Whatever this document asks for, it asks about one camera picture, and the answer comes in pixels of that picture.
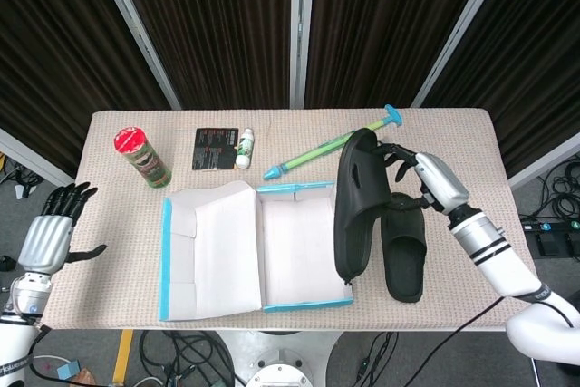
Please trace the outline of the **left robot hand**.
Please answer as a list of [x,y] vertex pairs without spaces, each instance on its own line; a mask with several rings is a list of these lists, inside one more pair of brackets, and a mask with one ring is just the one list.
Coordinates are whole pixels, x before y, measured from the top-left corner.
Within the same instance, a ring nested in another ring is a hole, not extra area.
[[92,260],[107,249],[100,244],[91,251],[70,250],[85,204],[97,192],[96,187],[83,182],[59,187],[49,195],[28,229],[18,258],[26,272],[52,276],[65,264]]

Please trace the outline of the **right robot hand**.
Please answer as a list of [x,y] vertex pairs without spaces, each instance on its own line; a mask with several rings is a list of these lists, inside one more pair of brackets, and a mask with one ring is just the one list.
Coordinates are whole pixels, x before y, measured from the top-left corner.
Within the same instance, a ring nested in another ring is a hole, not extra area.
[[450,216],[469,208],[469,192],[450,167],[437,156],[411,151],[394,143],[381,143],[372,153],[386,157],[385,167],[402,161],[395,176],[396,182],[401,181],[409,169],[413,169],[421,181],[421,197],[413,198],[409,206],[394,206],[395,209],[433,208]]

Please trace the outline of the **black rubber slipper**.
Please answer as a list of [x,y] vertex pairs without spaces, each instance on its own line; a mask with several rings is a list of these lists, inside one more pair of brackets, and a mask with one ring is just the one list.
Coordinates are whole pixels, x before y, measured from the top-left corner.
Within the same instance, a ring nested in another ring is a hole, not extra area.
[[383,155],[374,131],[357,130],[345,143],[336,180],[333,251],[339,277],[349,285],[366,269],[372,232],[391,200]]
[[409,195],[391,194],[391,203],[381,217],[381,241],[390,295],[403,303],[419,302],[427,255],[425,221]]

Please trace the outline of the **light blue cardboard shoe box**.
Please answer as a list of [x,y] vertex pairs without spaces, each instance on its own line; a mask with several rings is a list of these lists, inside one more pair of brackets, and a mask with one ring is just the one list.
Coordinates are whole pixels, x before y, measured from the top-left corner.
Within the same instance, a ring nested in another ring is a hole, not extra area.
[[237,180],[163,200],[159,319],[349,305],[334,264],[332,182]]

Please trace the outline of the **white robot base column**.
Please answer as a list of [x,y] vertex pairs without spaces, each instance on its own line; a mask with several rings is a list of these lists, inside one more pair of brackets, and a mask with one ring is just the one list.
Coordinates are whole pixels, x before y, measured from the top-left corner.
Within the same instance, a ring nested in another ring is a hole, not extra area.
[[326,387],[340,331],[218,333],[231,356],[239,387]]

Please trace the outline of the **beige woven table mat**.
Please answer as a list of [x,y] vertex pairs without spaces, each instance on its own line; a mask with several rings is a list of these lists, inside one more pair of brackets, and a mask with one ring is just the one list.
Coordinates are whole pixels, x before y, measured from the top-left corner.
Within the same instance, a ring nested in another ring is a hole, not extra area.
[[[383,109],[277,111],[100,111],[84,143],[77,179],[98,192],[86,203],[72,235],[74,251],[100,244],[91,261],[65,266],[53,277],[43,321],[54,329],[160,329],[160,230],[163,199],[181,189],[216,187],[242,179],[258,187],[272,165],[289,160],[384,115]],[[498,141],[482,109],[405,109],[403,124],[378,131],[381,140],[444,160],[469,190],[471,206],[504,230],[524,261],[531,256],[508,185]],[[114,148],[115,135],[141,128],[171,171],[164,188],[151,188]],[[191,168],[197,128],[251,128],[256,144],[249,169]],[[183,323],[183,329],[451,330],[466,321],[500,331],[522,303],[496,293],[433,210],[424,214],[428,253],[424,291],[416,304],[391,298],[384,280],[382,244],[372,242],[365,272],[353,283],[351,305],[267,314],[261,311]]]

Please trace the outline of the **black power strip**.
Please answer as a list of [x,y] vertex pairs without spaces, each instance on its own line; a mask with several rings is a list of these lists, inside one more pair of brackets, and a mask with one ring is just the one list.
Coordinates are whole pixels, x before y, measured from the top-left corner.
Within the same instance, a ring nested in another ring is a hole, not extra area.
[[538,221],[538,220],[522,220],[521,225],[526,233],[541,234],[541,233],[580,233],[580,221]]

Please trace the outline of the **green Pringles can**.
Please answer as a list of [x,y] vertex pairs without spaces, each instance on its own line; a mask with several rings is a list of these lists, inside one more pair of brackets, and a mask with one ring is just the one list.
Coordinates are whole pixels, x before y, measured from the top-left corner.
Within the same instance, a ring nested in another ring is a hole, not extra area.
[[121,129],[115,135],[113,144],[151,188],[164,188],[170,184],[171,171],[141,128],[131,126]]

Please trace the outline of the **small blue floor block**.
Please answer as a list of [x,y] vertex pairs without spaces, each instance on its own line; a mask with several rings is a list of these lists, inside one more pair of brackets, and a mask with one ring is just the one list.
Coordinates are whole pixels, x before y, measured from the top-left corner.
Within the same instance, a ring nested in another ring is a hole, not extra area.
[[81,372],[80,363],[77,360],[65,363],[57,368],[59,380],[70,380]]

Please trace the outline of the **green blue toy water pump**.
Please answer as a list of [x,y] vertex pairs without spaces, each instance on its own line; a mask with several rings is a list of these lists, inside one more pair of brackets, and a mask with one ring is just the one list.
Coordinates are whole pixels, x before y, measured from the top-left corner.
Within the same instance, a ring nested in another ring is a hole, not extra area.
[[[386,111],[386,115],[383,118],[379,119],[378,121],[366,125],[365,129],[376,131],[389,124],[395,124],[396,126],[402,125],[402,116],[396,108],[394,108],[390,104],[386,104],[384,106],[384,109]],[[346,133],[332,140],[329,140],[319,145],[318,147],[311,149],[297,157],[294,157],[290,160],[272,166],[263,175],[263,180],[279,179],[292,169],[302,166],[311,160],[315,160],[321,156],[339,150],[354,133],[355,130],[347,131]]]

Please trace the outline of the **yellow floor tape strip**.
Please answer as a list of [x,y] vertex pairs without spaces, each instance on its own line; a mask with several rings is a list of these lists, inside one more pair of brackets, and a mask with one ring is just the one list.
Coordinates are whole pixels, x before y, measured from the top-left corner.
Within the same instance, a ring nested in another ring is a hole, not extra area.
[[114,385],[123,385],[126,379],[127,368],[131,355],[133,331],[131,329],[123,329],[119,341],[115,367],[112,375],[112,383]]

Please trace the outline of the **dark brown pleated curtain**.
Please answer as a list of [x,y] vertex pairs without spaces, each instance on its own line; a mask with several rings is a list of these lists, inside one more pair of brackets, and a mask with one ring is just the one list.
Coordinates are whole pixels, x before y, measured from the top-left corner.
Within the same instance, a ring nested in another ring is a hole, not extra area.
[[514,176],[580,133],[580,0],[485,0],[424,106],[492,120]]
[[411,105],[468,0],[313,0],[304,106]]
[[168,108],[113,0],[0,0],[0,129],[65,174],[94,113]]
[[132,1],[183,108],[288,108],[291,0]]

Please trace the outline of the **black printed card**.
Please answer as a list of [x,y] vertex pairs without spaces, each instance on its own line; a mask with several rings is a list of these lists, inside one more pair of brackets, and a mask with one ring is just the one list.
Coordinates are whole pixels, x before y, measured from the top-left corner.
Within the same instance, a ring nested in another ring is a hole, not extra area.
[[233,169],[238,128],[197,128],[191,168],[193,170]]

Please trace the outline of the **small white green bottle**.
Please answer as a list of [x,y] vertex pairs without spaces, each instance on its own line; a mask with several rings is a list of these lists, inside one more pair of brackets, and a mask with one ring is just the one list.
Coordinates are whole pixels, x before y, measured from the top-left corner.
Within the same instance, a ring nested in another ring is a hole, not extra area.
[[236,166],[238,169],[250,167],[254,144],[254,131],[251,128],[245,128],[237,145]]

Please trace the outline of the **white metal frame rail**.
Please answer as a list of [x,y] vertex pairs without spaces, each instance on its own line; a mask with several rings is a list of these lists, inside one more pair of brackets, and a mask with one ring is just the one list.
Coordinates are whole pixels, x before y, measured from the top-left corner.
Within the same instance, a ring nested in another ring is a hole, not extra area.
[[54,184],[56,187],[66,186],[74,182],[73,177],[69,176],[61,169],[58,169],[49,160],[36,153],[1,128],[0,151],[48,182]]
[[530,165],[508,179],[508,185],[516,190],[526,185],[530,180],[554,168],[566,159],[580,152],[580,132],[564,141],[547,154],[535,160]]

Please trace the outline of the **white metal frame post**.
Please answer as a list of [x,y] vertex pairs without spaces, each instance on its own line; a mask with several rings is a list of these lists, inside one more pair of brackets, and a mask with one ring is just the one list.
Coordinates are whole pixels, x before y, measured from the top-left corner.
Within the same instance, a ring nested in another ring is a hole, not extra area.
[[411,103],[412,108],[419,108],[425,102],[431,89],[440,78],[445,67],[450,61],[451,56],[455,53],[459,43],[461,42],[465,33],[468,31],[470,25],[472,24],[484,2],[485,0],[467,0],[458,17],[458,20],[454,24],[449,34],[446,43],[440,50],[440,53],[432,65],[426,79],[415,95]]
[[127,25],[136,45],[138,46],[146,64],[160,87],[169,107],[179,111],[182,105],[174,87],[164,68],[162,60],[150,39],[150,35],[143,23],[140,13],[133,0],[113,0]]
[[313,0],[290,0],[289,108],[305,107]]

